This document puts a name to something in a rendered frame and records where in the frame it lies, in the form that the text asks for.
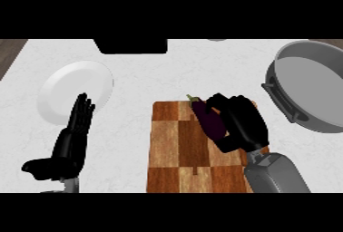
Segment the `dark purple eggplant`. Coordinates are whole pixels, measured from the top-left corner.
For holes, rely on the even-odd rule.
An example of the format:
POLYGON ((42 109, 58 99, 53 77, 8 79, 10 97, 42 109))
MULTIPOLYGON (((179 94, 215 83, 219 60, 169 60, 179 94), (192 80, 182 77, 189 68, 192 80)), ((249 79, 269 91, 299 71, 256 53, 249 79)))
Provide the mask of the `dark purple eggplant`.
POLYGON ((226 128, 219 113, 213 110, 207 111, 207 104, 198 97, 188 95, 188 98, 191 101, 192 113, 198 119, 207 137, 213 141, 220 140, 225 137, 226 128))

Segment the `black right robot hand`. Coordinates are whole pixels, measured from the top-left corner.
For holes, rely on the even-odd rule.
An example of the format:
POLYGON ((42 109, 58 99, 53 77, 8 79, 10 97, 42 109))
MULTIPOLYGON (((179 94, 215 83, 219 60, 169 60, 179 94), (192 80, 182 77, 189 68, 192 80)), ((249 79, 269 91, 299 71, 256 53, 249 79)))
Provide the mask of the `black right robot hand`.
POLYGON ((215 140, 223 153, 238 149, 251 152, 269 145, 265 119, 249 98, 243 95, 226 98, 216 93, 207 99, 207 111, 212 109, 220 111, 222 122, 229 133, 215 140))

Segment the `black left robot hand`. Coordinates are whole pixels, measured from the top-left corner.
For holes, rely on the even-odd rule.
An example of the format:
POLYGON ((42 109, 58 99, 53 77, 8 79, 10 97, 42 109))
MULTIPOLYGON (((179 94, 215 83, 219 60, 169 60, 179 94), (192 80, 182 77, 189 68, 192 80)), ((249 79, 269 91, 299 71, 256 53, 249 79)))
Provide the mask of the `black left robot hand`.
POLYGON ((93 120, 95 104, 81 93, 76 99, 67 127, 62 129, 49 158, 33 159, 21 170, 33 174, 36 180, 73 179, 83 169, 87 150, 87 135, 93 120))

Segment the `grey metal pot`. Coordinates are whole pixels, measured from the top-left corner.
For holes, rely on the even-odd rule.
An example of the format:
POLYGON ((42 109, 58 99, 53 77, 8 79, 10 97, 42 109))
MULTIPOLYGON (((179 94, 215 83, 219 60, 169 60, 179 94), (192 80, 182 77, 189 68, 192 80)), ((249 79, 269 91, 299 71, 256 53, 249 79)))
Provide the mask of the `grey metal pot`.
POLYGON ((262 84, 290 123, 343 132, 343 49, 317 41, 287 43, 262 84))

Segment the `black box appliance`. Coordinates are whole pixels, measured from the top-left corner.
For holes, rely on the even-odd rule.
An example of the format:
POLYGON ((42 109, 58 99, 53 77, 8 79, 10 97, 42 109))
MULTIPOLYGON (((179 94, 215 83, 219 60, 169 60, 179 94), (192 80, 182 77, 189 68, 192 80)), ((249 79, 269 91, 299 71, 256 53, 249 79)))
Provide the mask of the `black box appliance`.
POLYGON ((95 39, 102 54, 164 54, 166 39, 95 39))

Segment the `white round plate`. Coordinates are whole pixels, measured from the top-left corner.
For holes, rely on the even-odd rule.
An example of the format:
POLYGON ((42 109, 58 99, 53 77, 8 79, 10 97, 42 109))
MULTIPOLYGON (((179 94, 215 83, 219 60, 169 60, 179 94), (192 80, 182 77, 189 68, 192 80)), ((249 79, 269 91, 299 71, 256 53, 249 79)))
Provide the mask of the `white round plate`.
POLYGON ((80 61, 62 67, 46 80, 37 95, 37 111, 55 125, 67 125, 76 99, 81 93, 104 108, 114 88, 111 70, 95 61, 80 61))

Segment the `checkered wooden cutting board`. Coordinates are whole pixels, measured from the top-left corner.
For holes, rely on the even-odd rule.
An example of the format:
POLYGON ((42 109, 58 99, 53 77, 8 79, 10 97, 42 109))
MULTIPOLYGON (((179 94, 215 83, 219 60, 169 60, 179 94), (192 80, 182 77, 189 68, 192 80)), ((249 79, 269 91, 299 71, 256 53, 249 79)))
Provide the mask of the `checkered wooden cutting board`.
POLYGON ((222 153, 186 101, 152 104, 148 193, 251 193, 247 153, 222 153))

